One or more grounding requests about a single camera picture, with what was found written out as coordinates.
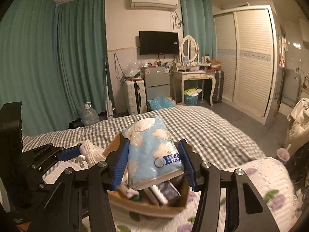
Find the white suitcase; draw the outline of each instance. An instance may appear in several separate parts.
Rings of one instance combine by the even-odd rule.
[[[125,90],[129,114],[136,115],[147,112],[144,80],[127,80],[123,83],[123,88]]]

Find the teal curtain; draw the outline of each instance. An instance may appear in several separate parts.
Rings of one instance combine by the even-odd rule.
[[[57,62],[70,112],[76,117],[78,107],[88,101],[98,113],[105,110],[107,46],[104,2],[74,0],[59,4],[56,9]]]
[[[191,35],[200,48],[200,58],[208,52],[211,59],[217,57],[214,16],[210,0],[180,0],[183,35]]]
[[[23,133],[67,128],[72,121],[53,49],[52,0],[14,0],[0,22],[0,107],[22,101]]]

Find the hanging clothes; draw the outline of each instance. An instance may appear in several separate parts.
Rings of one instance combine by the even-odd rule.
[[[290,155],[309,141],[309,99],[302,98],[288,115],[289,129],[285,148]]]
[[[285,67],[285,54],[288,51],[288,45],[286,39],[283,36],[279,36],[279,66]]]

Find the mini fridge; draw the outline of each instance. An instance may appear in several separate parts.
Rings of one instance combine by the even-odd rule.
[[[143,68],[146,97],[148,100],[155,99],[162,94],[170,96],[170,71],[168,66]]]

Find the gray and white checkered blanket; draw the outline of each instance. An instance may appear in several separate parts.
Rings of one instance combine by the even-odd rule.
[[[204,161],[211,162],[219,169],[238,166],[264,156],[257,144],[241,130],[213,111],[200,106],[176,106],[105,120],[73,130],[51,132],[35,137],[23,136],[23,151],[50,142],[57,147],[69,148],[76,142],[86,139],[96,146],[106,148],[117,133],[124,128],[139,119],[152,116],[160,116],[163,119],[173,141],[185,139]],[[46,175],[50,174],[60,163],[64,162],[57,163]]]

